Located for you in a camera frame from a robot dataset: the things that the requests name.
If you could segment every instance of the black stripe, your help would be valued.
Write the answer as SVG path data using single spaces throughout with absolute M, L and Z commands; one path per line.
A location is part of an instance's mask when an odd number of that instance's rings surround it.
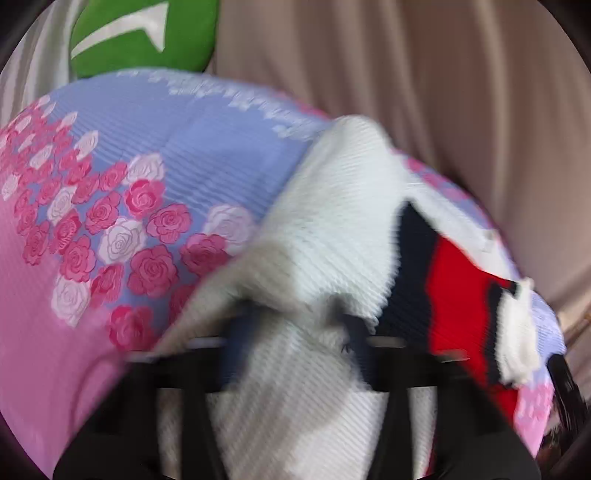
M 509 290 L 509 293 L 511 293 L 511 295 L 513 295 L 515 297 L 515 295 L 517 295 L 517 282 L 514 281 L 510 281 L 509 282 L 509 286 L 507 287 L 507 290 Z
M 426 292 L 437 232 L 408 203 L 402 209 L 398 233 L 398 272 L 388 305 L 379 318 L 376 334 L 404 338 L 410 345 L 428 349 L 431 302 Z
M 489 385 L 497 384 L 501 380 L 501 372 L 496 361 L 496 336 L 499 320 L 499 303 L 503 295 L 503 288 L 497 282 L 491 282 L 488 288 L 488 332 L 484 345 L 484 358 L 486 359 L 486 377 Z

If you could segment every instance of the green pillow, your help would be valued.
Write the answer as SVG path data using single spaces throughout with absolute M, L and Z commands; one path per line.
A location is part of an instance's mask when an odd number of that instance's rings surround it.
M 78 78 L 130 67 L 202 71 L 218 0 L 90 0 L 70 38 Z

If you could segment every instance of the white stripe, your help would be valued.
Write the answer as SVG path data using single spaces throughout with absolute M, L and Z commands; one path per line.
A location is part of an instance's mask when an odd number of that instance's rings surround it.
M 166 31 L 166 16 L 168 14 L 168 2 L 162 2 L 152 7 L 143 8 L 111 23 L 100 27 L 84 38 L 72 49 L 70 58 L 74 58 L 85 50 L 95 45 L 118 37 L 124 33 L 135 30 L 144 30 L 154 47 L 162 52 L 164 50 L 164 33 Z

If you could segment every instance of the red fabric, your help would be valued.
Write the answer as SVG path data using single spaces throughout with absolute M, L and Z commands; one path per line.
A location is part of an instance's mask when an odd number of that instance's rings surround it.
M 498 321 L 488 303 L 494 281 L 505 288 L 509 285 L 475 267 L 455 245 L 439 237 L 426 284 L 432 311 L 429 351 L 465 351 L 467 368 L 483 388 L 487 387 L 488 373 L 484 346 L 491 322 Z M 517 390 L 496 385 L 488 391 L 513 424 Z

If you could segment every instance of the white rose print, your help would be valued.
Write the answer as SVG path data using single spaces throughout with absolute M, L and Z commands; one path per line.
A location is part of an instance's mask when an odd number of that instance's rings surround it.
M 127 168 L 127 176 L 123 179 L 124 185 L 131 185 L 137 180 L 162 180 L 164 178 L 164 165 L 159 153 L 138 155 L 134 157 Z
M 41 107 L 43 105 L 47 105 L 49 103 L 49 100 L 51 100 L 51 97 L 49 95 L 43 95 L 37 101 L 37 105 L 35 106 L 35 108 L 39 108 L 39 107 Z
M 20 133 L 23 130 L 25 130 L 26 127 L 28 127 L 30 123 L 31 123 L 31 115 L 27 115 L 25 118 L 23 118 L 19 123 L 17 123 L 15 125 L 14 129 Z
M 56 103 L 53 102 L 51 104 L 49 104 L 45 110 L 43 110 L 43 113 L 41 114 L 41 118 L 45 118 L 47 116 L 49 116 L 49 114 L 53 111 L 53 109 L 56 107 Z
M 98 250 L 99 259 L 106 265 L 127 262 L 146 243 L 142 222 L 119 217 L 103 233 Z
M 61 130 L 62 128 L 74 125 L 77 116 L 78 112 L 68 113 L 64 118 L 61 119 L 60 125 L 57 127 L 57 131 Z
M 39 168 L 41 168 L 41 166 L 51 156 L 52 151 L 53 145 L 46 145 L 40 151 L 33 155 L 32 159 L 29 161 L 29 166 L 33 167 L 35 170 L 39 170 Z
M 25 148 L 30 146 L 33 143 L 33 138 L 35 138 L 35 134 L 30 134 L 26 137 L 25 140 L 22 141 L 21 146 L 18 147 L 18 152 L 22 152 Z
M 58 275 L 51 295 L 51 309 L 61 320 L 75 327 L 90 301 L 90 280 L 77 282 Z
M 236 255 L 246 245 L 255 228 L 251 213 L 244 207 L 216 205 L 207 214 L 203 233 L 224 237 L 226 252 Z
M 98 142 L 99 133 L 97 130 L 86 132 L 84 135 L 82 135 L 78 142 L 76 142 L 76 145 L 74 145 L 74 149 L 78 149 L 76 160 L 82 160 L 85 156 L 92 152 L 96 148 L 96 144 Z
M 8 200 L 12 196 L 12 194 L 17 191 L 18 179 L 20 177 L 20 175 L 12 174 L 6 179 L 4 185 L 2 185 L 2 198 L 5 201 Z
M 57 192 L 49 208 L 47 209 L 47 219 L 57 225 L 58 222 L 72 209 L 72 197 L 76 192 L 76 185 L 72 187 L 63 187 Z

